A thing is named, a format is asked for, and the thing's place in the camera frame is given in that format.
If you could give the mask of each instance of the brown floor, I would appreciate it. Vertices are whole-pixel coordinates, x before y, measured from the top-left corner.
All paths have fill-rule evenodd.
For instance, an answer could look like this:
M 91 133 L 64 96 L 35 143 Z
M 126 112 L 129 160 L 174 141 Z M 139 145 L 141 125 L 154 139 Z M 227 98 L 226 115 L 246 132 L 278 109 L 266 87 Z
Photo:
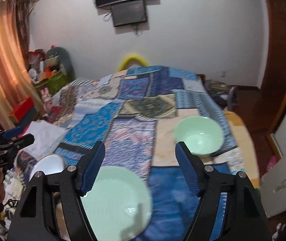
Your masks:
M 239 106 L 233 108 L 244 121 L 256 150 L 260 176 L 266 173 L 266 166 L 273 155 L 264 135 L 270 127 L 279 107 L 277 97 L 263 97 L 258 90 L 238 90 Z M 276 226 L 286 224 L 286 211 L 268 219 L 272 234 Z

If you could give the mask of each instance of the curtain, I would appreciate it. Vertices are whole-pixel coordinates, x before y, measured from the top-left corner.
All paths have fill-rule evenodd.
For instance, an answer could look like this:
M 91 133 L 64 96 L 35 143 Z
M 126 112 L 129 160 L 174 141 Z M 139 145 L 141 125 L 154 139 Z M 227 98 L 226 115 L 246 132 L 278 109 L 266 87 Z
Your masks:
M 26 68 L 29 47 L 29 3 L 30 0 L 16 0 L 16 24 Z
M 16 0 L 0 1 L 0 129 L 14 125 L 8 115 L 24 98 L 32 97 L 38 111 L 41 99 L 27 73 L 16 25 Z

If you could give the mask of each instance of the large green plate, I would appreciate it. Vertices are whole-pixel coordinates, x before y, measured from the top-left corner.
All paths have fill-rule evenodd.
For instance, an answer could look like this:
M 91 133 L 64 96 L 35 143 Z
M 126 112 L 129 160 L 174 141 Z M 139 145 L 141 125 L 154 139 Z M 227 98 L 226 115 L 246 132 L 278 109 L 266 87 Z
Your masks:
M 152 214 L 147 186 L 120 167 L 101 167 L 93 189 L 81 201 L 98 241 L 132 239 L 146 228 Z

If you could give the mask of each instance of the mint green bowl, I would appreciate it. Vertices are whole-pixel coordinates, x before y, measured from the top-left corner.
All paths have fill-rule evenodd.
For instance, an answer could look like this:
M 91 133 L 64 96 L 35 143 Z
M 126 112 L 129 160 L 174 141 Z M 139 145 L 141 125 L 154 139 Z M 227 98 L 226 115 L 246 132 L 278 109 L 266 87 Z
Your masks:
M 223 144 L 223 132 L 211 118 L 191 116 L 181 120 L 174 129 L 176 142 L 184 141 L 190 152 L 206 156 L 219 150 Z

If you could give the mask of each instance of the screw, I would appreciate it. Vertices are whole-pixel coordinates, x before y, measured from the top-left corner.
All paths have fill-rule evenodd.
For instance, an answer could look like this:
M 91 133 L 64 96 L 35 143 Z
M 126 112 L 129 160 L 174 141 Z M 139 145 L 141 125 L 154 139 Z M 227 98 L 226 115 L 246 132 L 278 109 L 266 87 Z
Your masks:
M 205 166 L 204 169 L 207 171 L 207 172 L 212 172 L 214 170 L 214 168 L 212 166 Z
M 42 171 L 37 171 L 34 174 L 34 177 L 39 178 L 42 175 Z
M 75 166 L 75 165 L 70 165 L 70 166 L 68 166 L 68 168 L 67 168 L 67 170 L 68 170 L 69 172 L 73 172 L 75 169 L 76 169 L 76 166 Z
M 243 172 L 243 171 L 239 171 L 239 172 L 238 172 L 238 175 L 239 175 L 239 177 L 241 177 L 241 178 L 246 178 L 246 177 L 247 177 L 246 173 Z

